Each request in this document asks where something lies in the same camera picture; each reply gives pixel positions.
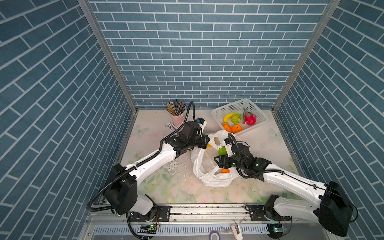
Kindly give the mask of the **round orange toy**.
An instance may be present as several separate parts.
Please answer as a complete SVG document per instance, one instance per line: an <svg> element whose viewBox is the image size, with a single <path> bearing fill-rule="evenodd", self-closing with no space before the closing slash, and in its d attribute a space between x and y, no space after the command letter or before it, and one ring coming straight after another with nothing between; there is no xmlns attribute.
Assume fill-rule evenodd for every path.
<svg viewBox="0 0 384 240"><path fill-rule="evenodd" d="M234 125L232 127L232 133L233 134L236 134L236 133L239 133L243 130L242 126L241 125Z"/></svg>

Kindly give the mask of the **white plastic bag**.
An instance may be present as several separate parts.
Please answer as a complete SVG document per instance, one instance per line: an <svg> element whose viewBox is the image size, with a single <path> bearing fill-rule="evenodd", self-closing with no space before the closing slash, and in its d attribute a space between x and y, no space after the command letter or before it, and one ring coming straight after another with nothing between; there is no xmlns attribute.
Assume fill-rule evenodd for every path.
<svg viewBox="0 0 384 240"><path fill-rule="evenodd" d="M228 138L225 130L209 134L209 144L213 147L206 149L195 148L191 152L191 161L193 163L193 172L195 176L208 187L224 188L228 187L232 181L240 177L235 168L230 168L229 173L222 173L222 169L214 161L218 156L218 150L225 147L225 139Z"/></svg>

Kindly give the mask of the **pink dragon fruit toy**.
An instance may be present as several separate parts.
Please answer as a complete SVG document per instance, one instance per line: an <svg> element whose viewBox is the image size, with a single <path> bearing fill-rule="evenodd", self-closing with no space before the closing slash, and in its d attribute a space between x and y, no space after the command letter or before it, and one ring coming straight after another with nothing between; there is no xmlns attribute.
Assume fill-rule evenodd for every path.
<svg viewBox="0 0 384 240"><path fill-rule="evenodd" d="M257 122L257 116L250 113L245 108L244 108L244 112L243 112L243 118L244 118L244 124L246 124L248 126L253 126Z"/></svg>

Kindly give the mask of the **green pear toy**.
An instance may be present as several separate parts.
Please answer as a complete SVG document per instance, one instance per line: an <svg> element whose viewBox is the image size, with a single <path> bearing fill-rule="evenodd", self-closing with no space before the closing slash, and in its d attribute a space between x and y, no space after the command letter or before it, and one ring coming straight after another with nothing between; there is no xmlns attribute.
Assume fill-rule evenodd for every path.
<svg viewBox="0 0 384 240"><path fill-rule="evenodd" d="M231 121L235 125L239 125L242 122L242 115L241 114L235 114L231 117Z"/></svg>

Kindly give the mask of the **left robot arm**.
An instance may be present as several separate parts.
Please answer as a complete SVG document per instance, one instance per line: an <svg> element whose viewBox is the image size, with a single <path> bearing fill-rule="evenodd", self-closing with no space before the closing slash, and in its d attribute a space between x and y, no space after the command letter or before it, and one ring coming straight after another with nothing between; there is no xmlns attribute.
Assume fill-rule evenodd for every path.
<svg viewBox="0 0 384 240"><path fill-rule="evenodd" d="M188 121L179 128L178 133L161 140L160 149L127 166L115 165L103 191L104 198L118 215L138 213L151 220L157 204L148 196L138 195L138 186L163 165L177 159L194 148L205 149L210 138L203 134L206 121L198 118Z"/></svg>

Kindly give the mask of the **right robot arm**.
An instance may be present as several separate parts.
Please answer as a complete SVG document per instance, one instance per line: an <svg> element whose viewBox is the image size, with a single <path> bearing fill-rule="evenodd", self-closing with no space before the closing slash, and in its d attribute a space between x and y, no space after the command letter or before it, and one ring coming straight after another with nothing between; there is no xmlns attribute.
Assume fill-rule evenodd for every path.
<svg viewBox="0 0 384 240"><path fill-rule="evenodd" d="M249 147L232 146L226 155L214 157L221 169L234 168L245 179L257 179L276 185L301 197L289 200L271 195L263 207L270 221L294 217L319 223L328 232L345 237L353 217L354 205L344 189L336 182L315 182L290 173L264 158L255 158Z"/></svg>

